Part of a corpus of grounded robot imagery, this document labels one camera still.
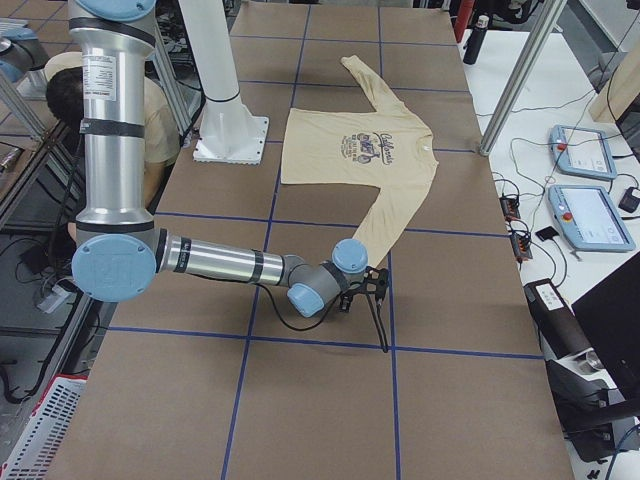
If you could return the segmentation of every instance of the device screen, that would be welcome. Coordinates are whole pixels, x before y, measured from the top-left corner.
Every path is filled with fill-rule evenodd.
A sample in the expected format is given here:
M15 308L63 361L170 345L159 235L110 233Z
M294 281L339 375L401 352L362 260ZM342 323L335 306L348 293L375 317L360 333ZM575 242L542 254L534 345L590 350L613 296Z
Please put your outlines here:
M582 170L608 172L602 141L597 132L564 128L564 138L567 139L569 165Z
M563 188L562 193L584 242L612 245L624 243L624 237L600 191Z

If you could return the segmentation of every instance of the printed label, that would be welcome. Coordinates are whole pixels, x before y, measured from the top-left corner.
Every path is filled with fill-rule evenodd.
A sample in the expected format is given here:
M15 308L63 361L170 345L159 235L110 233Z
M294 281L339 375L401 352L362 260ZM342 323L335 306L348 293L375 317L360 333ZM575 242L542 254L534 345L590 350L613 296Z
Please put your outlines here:
M393 163L393 137L388 133L354 133L342 137L342 156L363 165L380 159L383 165Z
M538 285L536 290L548 310L557 310L564 307L562 300L560 300L555 290L551 288L551 285Z
M116 101L116 57L85 55L82 57L85 100Z

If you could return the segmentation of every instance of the table surface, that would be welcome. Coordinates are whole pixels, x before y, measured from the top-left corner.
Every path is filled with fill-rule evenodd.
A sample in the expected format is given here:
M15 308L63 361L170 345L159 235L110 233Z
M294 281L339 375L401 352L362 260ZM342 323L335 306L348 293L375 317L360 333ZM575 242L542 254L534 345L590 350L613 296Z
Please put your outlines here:
M464 65L482 131L491 118L485 114L491 113L495 108L527 36L528 34L525 32L487 32L477 63ZM516 163L521 173L543 185L551 177L549 185L554 183L600 185L608 189L609 182L564 175L554 170L554 161L547 145L549 131L554 125L561 124L603 130L607 137L611 137L608 142L614 156L627 155L631 152L615 125L597 123L591 119L588 106L595 99L595 96L596 93L562 35L552 34L512 109L514 113L509 116L490 153L492 170L516 183L521 193L539 194L541 188L530 180L519 176L516 172ZM535 110L540 107L560 108ZM534 108L534 110L518 111L524 108ZM513 140L514 138L522 138L526 141ZM635 157L615 160L615 164L618 173L630 174L640 179L640 165ZM624 190L632 185L633 180L624 176L614 181L611 198L615 204L620 201ZM501 193L503 190L502 182L497 182L496 187ZM505 186L505 193L510 194L514 191L511 186ZM554 224L546 195L542 203L540 203L540 197L523 197L520 213L531 231L537 231ZM622 216L629 215L623 211L620 213ZM625 225L636 245L640 245L640 221L628 221L625 222ZM628 253L577 252L574 254L572 247L562 236L557 239L557 242L567 260L567 277L559 287L559 291L569 305L638 253L638 248L636 248ZM564 274L562 254L558 251L558 247L550 245L551 242L543 243L536 240L536 243L538 246L534 246L532 250L533 260L524 262L522 265L520 271L522 284L548 278L553 272L551 260L540 251L540 247L554 258L558 267L558 273L554 280L555 283L558 283ZM570 358L563 360L562 363L567 368L577 371L575 362L572 362ZM614 387L606 372L596 373L586 378L589 380L603 379L611 387ZM568 445L568 448L576 478L584 478L594 469L606 469L606 464L582 462L573 447ZM616 460L611 478L620 480L635 478L639 469L640 452L628 452Z
M324 260L377 192L281 185L284 128L290 107L372 110L339 64L357 54L440 162L386 259L391 351L360 299L296 333L254 287L160 274L118 307L48 478L572 478L448 14L247 3L232 47L243 102L270 117L264 158L196 163L192 144L157 224Z

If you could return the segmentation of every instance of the warning label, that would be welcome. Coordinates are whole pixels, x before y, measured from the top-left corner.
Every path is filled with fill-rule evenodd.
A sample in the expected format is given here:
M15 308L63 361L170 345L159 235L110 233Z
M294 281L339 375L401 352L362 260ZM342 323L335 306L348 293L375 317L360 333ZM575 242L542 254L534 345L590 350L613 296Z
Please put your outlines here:
M116 57L85 55L83 61L84 99L116 101Z

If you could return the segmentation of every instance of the white desk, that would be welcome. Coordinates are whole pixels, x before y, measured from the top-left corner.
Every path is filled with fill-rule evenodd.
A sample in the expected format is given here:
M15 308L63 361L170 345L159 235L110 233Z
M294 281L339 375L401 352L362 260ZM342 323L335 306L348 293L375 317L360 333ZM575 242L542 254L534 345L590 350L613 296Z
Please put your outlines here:
M483 132L490 119L490 116L483 114L493 112L527 35L528 33L525 32L488 32L476 64L465 65L469 89L473 95L478 122ZM578 99L590 90L592 90L591 84L562 35L552 34L513 110L560 106ZM605 131L607 136L618 134L619 131L615 125L596 123L591 119L587 106L593 98L595 98L595 92L580 101L559 109L512 113L489 157L492 170L516 183L521 193L540 194L541 188L539 186L517 174L509 152L512 139L520 137L532 142L546 144L549 141L549 131L556 124L598 128ZM609 139L609 144L614 156L631 153L622 136ZM553 170L553 158L549 147L546 145L532 145L524 141L515 141L513 142L513 153L520 172L544 185L545 178ZM618 173L632 174L640 179L640 165L634 157L616 160L616 167ZM602 185L605 188L609 186L608 182L568 176L559 173L557 170L553 172L553 179L555 179L554 183L556 184L595 184ZM502 192L502 183L498 182L496 184L498 192ZM628 177L619 177L615 180L611 191L611 198L614 203L617 204L619 202L623 191L631 185L633 185L633 180ZM515 189L510 185L505 185L504 190L505 193L515 193ZM535 213L535 221L534 211L540 202L540 197L524 196L521 197L520 202L521 217L532 232L553 225L553 217L546 198L546 192ZM625 222L625 224L636 244L640 245L640 220ZM535 236L534 241L544 247L555 259L558 265L558 272L554 280L557 283L562 278L564 268L563 260L557 247L550 241L542 243ZM559 290L569 304L580 298L586 291L638 251L636 249L629 253L579 252L578 254L573 254L573 249L562 238L562 235L559 238L557 237L556 241L567 259L567 279ZM532 253L534 259L524 262L520 272L523 285L534 280L547 278L553 272L553 265L546 255L535 246L532 247ZM570 444L567 445L567 448L570 452L576 479L584 479L591 470L601 470L600 478L604 478L608 464L584 463L579 459ZM640 453L629 452L621 454L616 460L611 479L637 479L638 472L640 472Z

